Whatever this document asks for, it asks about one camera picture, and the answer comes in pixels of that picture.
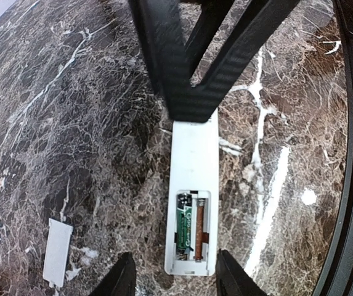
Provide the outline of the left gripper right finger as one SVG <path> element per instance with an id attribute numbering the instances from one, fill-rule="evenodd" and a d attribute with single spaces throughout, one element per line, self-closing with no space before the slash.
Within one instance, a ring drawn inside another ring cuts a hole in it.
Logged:
<path id="1" fill-rule="evenodd" d="M 228 250 L 219 250 L 216 260 L 217 296 L 267 296 L 246 274 Z"/>

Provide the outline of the white battery cover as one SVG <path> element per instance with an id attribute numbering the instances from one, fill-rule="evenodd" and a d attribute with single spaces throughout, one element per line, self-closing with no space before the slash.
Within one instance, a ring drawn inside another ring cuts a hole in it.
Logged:
<path id="1" fill-rule="evenodd" d="M 72 232 L 72 226 L 49 218 L 43 279 L 51 287 L 63 287 Z"/>

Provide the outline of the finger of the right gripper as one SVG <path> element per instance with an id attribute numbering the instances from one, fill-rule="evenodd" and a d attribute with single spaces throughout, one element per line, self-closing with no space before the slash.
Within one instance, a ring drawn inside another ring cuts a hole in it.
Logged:
<path id="1" fill-rule="evenodd" d="M 188 95 L 192 102 L 220 102 L 250 60 L 297 6 L 298 1 L 250 1 L 222 45 L 201 83 Z M 233 1 L 201 1 L 203 12 L 188 40 L 189 73 L 193 74 Z"/>
<path id="2" fill-rule="evenodd" d="M 190 84 L 178 1 L 129 1 L 155 94 L 174 121 L 205 123 L 216 109 Z"/>

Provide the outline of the white remote control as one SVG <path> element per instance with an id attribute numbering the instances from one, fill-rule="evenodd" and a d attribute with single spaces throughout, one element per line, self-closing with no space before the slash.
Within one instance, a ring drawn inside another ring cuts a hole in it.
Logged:
<path id="1" fill-rule="evenodd" d="M 206 123 L 174 122 L 169 176 L 164 270 L 178 276 L 211 276 L 215 272 L 219 224 L 218 115 Z M 191 252 L 178 260 L 177 195 L 192 195 Z"/>

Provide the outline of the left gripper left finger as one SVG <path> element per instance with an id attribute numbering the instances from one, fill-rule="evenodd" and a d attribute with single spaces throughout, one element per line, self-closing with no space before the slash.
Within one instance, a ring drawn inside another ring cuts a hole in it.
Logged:
<path id="1" fill-rule="evenodd" d="M 89 296 L 135 296 L 136 264 L 131 252 L 124 252 Z"/>

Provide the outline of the green AAA battery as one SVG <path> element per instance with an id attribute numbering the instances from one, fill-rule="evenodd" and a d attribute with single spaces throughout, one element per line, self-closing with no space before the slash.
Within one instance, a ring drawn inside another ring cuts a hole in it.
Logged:
<path id="1" fill-rule="evenodd" d="M 183 192 L 177 195 L 177 240 L 176 255 L 178 260 L 189 259 L 191 248 L 192 195 Z"/>

